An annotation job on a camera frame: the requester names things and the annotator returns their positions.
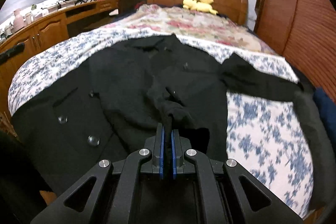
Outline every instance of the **metal screw head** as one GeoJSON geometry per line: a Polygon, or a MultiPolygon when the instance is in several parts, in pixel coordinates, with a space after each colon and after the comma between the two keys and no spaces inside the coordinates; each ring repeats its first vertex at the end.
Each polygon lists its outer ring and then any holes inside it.
{"type": "Polygon", "coordinates": [[[228,159],[226,161],[226,165],[229,166],[229,167],[235,167],[237,165],[237,162],[233,159],[228,159]]]}
{"type": "Polygon", "coordinates": [[[99,162],[99,166],[102,167],[102,168],[105,168],[105,167],[107,167],[109,165],[110,165],[110,162],[108,160],[101,160],[99,162]]]}
{"type": "Polygon", "coordinates": [[[187,155],[188,156],[195,156],[196,154],[197,154],[197,152],[194,149],[187,150],[187,155]]]}
{"type": "Polygon", "coordinates": [[[149,154],[149,150],[148,149],[141,149],[140,151],[139,151],[139,154],[141,155],[141,156],[147,156],[148,154],[149,154]]]}
{"type": "Polygon", "coordinates": [[[68,121],[68,117],[66,117],[66,116],[59,116],[58,117],[58,122],[60,123],[60,124],[64,124],[64,123],[66,123],[68,121]]]}

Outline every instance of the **wooden desk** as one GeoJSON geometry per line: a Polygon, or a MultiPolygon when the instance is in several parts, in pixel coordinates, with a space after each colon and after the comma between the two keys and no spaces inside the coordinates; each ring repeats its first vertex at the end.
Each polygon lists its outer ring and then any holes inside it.
{"type": "Polygon", "coordinates": [[[111,20],[113,20],[113,17],[115,17],[115,16],[104,17],[104,18],[102,18],[102,19],[100,19],[96,22],[93,22],[90,25],[86,26],[84,28],[84,31],[89,32],[89,31],[92,31],[94,29],[100,28],[101,26],[107,25],[107,24],[111,23],[111,20]]]}
{"type": "Polygon", "coordinates": [[[1,44],[0,52],[21,42],[25,44],[25,50],[0,65],[0,112],[6,113],[8,118],[11,117],[8,110],[8,90],[15,73],[29,58],[69,39],[68,24],[116,8],[118,0],[97,0],[63,8],[32,22],[1,44]]]}

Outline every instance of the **wooden wardrobe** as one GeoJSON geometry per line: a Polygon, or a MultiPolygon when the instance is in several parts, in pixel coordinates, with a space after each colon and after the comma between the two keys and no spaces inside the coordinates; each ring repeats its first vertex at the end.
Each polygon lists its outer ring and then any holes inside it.
{"type": "Polygon", "coordinates": [[[260,0],[254,31],[336,100],[336,11],[329,0],[260,0]]]}

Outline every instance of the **coat button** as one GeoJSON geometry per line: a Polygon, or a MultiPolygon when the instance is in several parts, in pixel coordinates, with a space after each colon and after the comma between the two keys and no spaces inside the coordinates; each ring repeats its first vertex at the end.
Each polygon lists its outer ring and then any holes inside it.
{"type": "Polygon", "coordinates": [[[100,142],[100,139],[95,137],[95,136],[90,135],[89,138],[87,139],[87,142],[91,146],[98,146],[99,142],[100,142]]]}
{"type": "Polygon", "coordinates": [[[68,117],[66,117],[66,116],[59,116],[58,117],[58,122],[60,123],[60,124],[64,124],[64,123],[66,123],[68,121],[68,117]]]}

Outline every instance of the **bedspread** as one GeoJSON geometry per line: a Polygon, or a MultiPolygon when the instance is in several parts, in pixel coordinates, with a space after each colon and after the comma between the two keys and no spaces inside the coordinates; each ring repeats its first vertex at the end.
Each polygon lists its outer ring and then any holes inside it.
{"type": "Polygon", "coordinates": [[[179,7],[142,5],[135,14],[102,28],[110,27],[151,28],[153,31],[175,33],[250,51],[276,54],[264,41],[249,33],[246,27],[237,26],[230,19],[179,7]]]}
{"type": "MultiPolygon", "coordinates": [[[[95,52],[129,38],[152,35],[168,34],[149,28],[99,28],[32,57],[17,71],[9,89],[11,115],[95,52]]],[[[181,43],[206,51],[220,63],[235,52],[261,72],[298,81],[283,57],[192,37],[177,37],[181,43]]],[[[292,210],[304,217],[313,188],[313,165],[308,144],[293,111],[293,103],[230,92],[227,93],[227,103],[228,157],[238,161],[292,210]]]]}

